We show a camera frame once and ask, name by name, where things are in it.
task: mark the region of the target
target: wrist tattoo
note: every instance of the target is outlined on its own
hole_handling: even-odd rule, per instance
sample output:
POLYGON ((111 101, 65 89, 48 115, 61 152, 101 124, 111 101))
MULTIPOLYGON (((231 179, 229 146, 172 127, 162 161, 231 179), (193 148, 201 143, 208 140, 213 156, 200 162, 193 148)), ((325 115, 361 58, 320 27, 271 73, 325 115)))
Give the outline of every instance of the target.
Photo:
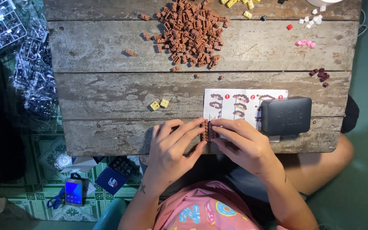
POLYGON ((145 187, 146 187, 145 185, 141 184, 140 192, 142 192, 142 193, 146 194, 146 192, 144 191, 144 188, 145 188, 145 187))

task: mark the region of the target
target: person's right hand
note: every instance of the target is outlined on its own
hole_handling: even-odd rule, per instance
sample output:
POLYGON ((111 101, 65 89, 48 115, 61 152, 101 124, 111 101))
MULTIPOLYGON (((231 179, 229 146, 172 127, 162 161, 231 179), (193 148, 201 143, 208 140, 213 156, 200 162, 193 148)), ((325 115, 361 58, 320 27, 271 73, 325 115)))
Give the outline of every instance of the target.
POLYGON ((282 163, 273 153, 269 139, 257 131, 243 119, 213 119, 212 129, 223 135, 223 138, 214 138, 219 149, 233 162, 258 176, 264 182, 283 177, 285 171, 282 163))

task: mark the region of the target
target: wooden table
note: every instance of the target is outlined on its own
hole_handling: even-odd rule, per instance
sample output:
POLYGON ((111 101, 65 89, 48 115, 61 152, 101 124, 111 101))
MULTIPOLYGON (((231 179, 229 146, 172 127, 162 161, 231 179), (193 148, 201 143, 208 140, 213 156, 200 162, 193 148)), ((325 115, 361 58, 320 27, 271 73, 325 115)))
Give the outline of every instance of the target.
MULTIPOLYGON (((327 8, 323 23, 306 30, 297 20, 311 15, 305 0, 261 0, 253 19, 242 16, 241 2, 228 9, 212 0, 212 10, 232 19, 224 29, 220 63, 171 72, 167 54, 140 34, 164 29, 157 13, 169 0, 45 0, 53 66, 63 127, 71 156, 135 155, 149 151, 151 128, 167 119, 202 116, 205 88, 286 89, 289 96, 310 97, 309 132, 271 143, 275 153, 331 152, 335 149, 350 86, 361 0, 327 8), (152 16, 138 19, 140 13, 152 16), (268 20, 259 21, 261 15, 268 20), (292 24, 290 31, 286 26, 292 24), (297 40, 316 41, 314 49, 297 40), (127 57, 124 49, 138 56, 127 57), (308 72, 324 67, 330 86, 308 72), (201 78, 194 79, 195 73, 201 78), (225 74, 225 80, 218 76, 225 74), (149 104, 166 98, 166 109, 149 104)), ((206 152, 216 152, 211 145, 206 152)))

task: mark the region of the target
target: yellow building block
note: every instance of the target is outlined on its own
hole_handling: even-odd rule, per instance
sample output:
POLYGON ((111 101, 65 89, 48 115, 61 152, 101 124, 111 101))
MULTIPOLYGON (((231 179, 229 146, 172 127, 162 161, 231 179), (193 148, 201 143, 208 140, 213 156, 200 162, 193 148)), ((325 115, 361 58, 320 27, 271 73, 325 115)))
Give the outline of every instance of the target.
POLYGON ((249 0, 248 1, 248 3, 247 3, 247 5, 248 5, 248 9, 249 10, 252 10, 255 6, 253 5, 253 2, 252 2, 252 0, 249 0))
POLYGON ((150 107, 153 110, 156 110, 156 109, 160 108, 160 105, 157 102, 153 102, 153 103, 150 104, 150 107))
POLYGON ((229 2, 227 3, 227 7, 231 8, 232 5, 234 5, 237 2, 237 0, 229 0, 229 2))
POLYGON ((245 12, 244 12, 244 14, 243 14, 243 16, 244 16, 245 18, 251 19, 251 17, 252 17, 252 13, 249 13, 248 11, 245 11, 245 12))
POLYGON ((167 101, 166 99, 161 99, 160 105, 162 107, 166 108, 168 106, 168 103, 169 103, 169 101, 167 101))

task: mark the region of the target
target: pink shirt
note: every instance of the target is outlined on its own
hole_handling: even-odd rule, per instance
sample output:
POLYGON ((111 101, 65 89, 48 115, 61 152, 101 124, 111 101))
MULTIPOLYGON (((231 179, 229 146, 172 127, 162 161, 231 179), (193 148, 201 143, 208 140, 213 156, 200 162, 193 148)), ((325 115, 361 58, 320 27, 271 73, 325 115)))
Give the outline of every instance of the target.
POLYGON ((241 197, 219 181, 185 187, 162 202, 153 229, 263 230, 241 197))

